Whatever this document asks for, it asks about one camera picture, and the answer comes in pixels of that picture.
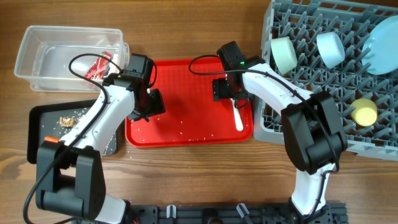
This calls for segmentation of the white plastic spoon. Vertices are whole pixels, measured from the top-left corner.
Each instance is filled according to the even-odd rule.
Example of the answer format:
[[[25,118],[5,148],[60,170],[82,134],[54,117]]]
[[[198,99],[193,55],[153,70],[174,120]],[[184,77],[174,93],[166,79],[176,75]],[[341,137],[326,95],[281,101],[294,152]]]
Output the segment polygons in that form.
[[[233,114],[234,114],[234,122],[235,122],[235,127],[238,131],[242,131],[244,129],[243,127],[243,122],[239,113],[239,110],[237,107],[235,107],[234,103],[235,100],[233,98],[230,99],[233,107]]]

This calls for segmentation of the red snack wrapper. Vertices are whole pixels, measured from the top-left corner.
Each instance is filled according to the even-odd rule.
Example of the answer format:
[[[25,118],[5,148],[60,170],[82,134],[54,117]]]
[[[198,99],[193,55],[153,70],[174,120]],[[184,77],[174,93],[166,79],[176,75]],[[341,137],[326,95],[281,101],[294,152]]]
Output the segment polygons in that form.
[[[95,63],[86,72],[85,77],[90,80],[102,80],[111,69],[111,63],[101,57],[97,58]]]

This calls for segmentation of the green bowl with rice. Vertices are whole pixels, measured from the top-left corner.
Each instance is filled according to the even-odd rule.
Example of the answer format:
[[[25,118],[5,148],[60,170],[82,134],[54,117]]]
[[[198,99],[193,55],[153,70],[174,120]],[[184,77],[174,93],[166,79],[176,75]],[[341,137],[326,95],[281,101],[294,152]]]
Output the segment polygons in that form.
[[[271,40],[271,52],[279,72],[283,75],[297,66],[297,56],[288,37]]]

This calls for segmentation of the brown food scrap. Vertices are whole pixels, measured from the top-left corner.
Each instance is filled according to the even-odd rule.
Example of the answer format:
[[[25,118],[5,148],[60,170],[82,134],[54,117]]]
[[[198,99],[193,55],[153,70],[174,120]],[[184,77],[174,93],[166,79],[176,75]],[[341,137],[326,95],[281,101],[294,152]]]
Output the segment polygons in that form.
[[[75,117],[60,117],[60,121],[59,124],[61,127],[64,128],[72,128],[77,124],[77,120],[75,119]]]

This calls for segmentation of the orange carrot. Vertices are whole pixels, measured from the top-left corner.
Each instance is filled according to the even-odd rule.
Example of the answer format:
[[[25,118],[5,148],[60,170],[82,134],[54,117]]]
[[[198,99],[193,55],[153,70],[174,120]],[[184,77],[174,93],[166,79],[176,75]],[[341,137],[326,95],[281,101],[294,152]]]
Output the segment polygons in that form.
[[[46,137],[44,137],[44,140],[48,141],[48,142],[54,142],[54,143],[58,143],[59,142],[59,139],[55,138],[53,136],[46,136]]]

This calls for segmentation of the light blue bowl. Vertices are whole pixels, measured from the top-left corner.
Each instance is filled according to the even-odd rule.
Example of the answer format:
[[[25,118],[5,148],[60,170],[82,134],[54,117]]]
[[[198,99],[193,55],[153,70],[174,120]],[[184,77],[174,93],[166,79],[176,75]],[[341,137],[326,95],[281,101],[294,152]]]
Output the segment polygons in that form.
[[[345,59],[345,50],[335,32],[318,34],[316,37],[318,51],[327,68],[334,68]]]

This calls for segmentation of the yellow plastic cup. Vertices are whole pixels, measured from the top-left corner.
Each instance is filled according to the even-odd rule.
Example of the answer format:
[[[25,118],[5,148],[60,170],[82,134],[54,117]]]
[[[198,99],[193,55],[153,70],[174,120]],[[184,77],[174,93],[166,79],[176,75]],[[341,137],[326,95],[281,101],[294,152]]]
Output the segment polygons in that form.
[[[352,102],[351,106],[354,108],[351,117],[358,125],[371,126],[377,121],[377,107],[373,101],[361,98]]]

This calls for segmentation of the light blue plate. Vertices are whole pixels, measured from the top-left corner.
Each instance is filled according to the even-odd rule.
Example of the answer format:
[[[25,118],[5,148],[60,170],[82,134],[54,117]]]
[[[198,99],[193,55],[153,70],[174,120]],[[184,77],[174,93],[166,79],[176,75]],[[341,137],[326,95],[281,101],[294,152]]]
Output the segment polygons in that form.
[[[373,75],[383,75],[397,69],[397,16],[391,16],[379,23],[363,45],[369,52],[361,63],[370,66],[366,71]]]

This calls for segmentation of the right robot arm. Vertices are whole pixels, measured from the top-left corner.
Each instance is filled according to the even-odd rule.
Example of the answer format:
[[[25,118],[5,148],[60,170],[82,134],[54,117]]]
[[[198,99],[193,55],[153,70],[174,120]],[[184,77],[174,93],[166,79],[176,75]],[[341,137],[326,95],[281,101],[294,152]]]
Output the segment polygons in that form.
[[[280,115],[285,150],[297,169],[289,204],[301,223],[318,218],[326,210],[328,178],[339,171],[341,153],[348,145],[333,97],[294,85],[258,56],[217,58],[226,76],[213,82],[214,99],[254,95]]]

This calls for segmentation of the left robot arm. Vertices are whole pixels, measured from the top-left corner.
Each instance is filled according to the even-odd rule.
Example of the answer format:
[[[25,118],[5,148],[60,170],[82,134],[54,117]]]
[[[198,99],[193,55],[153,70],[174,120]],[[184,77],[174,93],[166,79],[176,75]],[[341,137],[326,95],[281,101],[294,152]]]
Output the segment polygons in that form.
[[[106,193],[102,155],[125,118],[147,119],[165,112],[150,72],[113,73],[79,123],[59,140],[38,148],[37,180],[30,196],[37,208],[96,223],[131,223],[130,203]]]

